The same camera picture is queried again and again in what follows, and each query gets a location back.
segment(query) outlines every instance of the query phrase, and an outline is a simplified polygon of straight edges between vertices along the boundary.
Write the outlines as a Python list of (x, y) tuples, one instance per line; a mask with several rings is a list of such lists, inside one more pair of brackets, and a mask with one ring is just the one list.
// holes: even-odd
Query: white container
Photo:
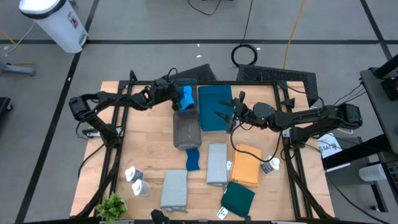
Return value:
[(269, 174), (270, 172), (272, 172), (274, 170), (279, 170), (279, 164), (280, 164), (280, 160), (278, 158), (273, 158), (271, 161), (261, 164), (261, 170), (265, 174)]
[(367, 182), (386, 179), (386, 174), (381, 164), (360, 168), (358, 174), (362, 180)]
[(124, 174), (126, 175), (126, 180), (128, 182), (144, 180), (144, 173), (136, 169), (134, 166), (126, 169), (126, 171), (124, 171)]
[(137, 180), (131, 185), (134, 195), (138, 197), (148, 197), (150, 192), (150, 186), (143, 180)]
[(67, 0), (21, 0), (19, 10), (33, 19), (66, 53), (78, 53), (88, 38)]

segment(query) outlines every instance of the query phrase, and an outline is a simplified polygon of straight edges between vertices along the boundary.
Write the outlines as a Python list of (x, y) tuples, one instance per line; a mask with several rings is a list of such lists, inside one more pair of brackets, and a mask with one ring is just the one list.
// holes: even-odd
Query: blue object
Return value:
[(181, 100), (180, 100), (180, 110), (185, 110), (191, 105), (195, 105), (195, 101), (192, 97), (192, 87), (183, 86), (180, 88)]
[(227, 124), (214, 111), (232, 116), (234, 108), (222, 105), (220, 101), (231, 101), (230, 85), (201, 86), (198, 88), (200, 127), (204, 131), (225, 131)]
[(199, 168), (199, 150), (197, 147), (185, 150), (187, 152), (187, 171), (200, 170)]

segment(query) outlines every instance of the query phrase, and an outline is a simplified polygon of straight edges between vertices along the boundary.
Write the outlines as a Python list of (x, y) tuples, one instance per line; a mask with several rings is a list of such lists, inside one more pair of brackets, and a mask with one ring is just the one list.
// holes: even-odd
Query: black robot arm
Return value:
[[(243, 103), (244, 97), (245, 93), (241, 91), (239, 98), (235, 98), (231, 102), (220, 102), (234, 107), (232, 117), (216, 112), (227, 122), (227, 133), (232, 131), (236, 120), (260, 129), (269, 128), (274, 132), (290, 128), (286, 135), (290, 136), (290, 143), (295, 145), (306, 142), (310, 136), (323, 134), (336, 128), (357, 129), (362, 125), (359, 108), (346, 103), (338, 106), (327, 105), (315, 110), (286, 113), (275, 111), (273, 107), (266, 103), (256, 103), (253, 110), (250, 110)], [(313, 124), (305, 128), (291, 128), (295, 124), (305, 123)]]
[[(107, 147), (118, 147), (120, 138), (116, 127), (106, 124), (97, 114), (109, 106), (129, 106), (135, 110), (144, 111), (159, 103), (171, 100), (173, 110), (180, 108), (180, 87), (176, 80), (170, 81), (168, 76), (154, 80), (151, 86), (146, 86), (139, 93), (133, 95), (120, 95), (100, 91), (95, 94), (84, 94), (73, 97), (69, 101), (69, 107), (73, 117), (79, 123), (87, 122), (95, 128)], [(97, 103), (91, 109), (88, 101)]]

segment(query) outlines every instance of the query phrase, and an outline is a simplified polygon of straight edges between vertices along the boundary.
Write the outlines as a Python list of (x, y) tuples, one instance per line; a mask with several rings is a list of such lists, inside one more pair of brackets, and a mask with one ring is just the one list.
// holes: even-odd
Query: blue cloth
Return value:
[(185, 150), (187, 152), (187, 171), (200, 170), (199, 168), (199, 150), (197, 147)]
[(195, 101), (192, 97), (192, 87), (183, 86), (180, 88), (181, 100), (180, 100), (180, 110), (185, 110), (191, 105), (195, 105)]

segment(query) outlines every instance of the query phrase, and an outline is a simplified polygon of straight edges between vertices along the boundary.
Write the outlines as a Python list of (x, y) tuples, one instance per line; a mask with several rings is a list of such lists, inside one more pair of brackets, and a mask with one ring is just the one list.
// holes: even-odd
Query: gray towel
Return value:
[(160, 208), (165, 212), (186, 212), (187, 206), (186, 170), (167, 170), (164, 177)]
[(207, 184), (223, 186), (228, 182), (226, 170), (227, 148), (225, 143), (210, 143), (207, 163)]

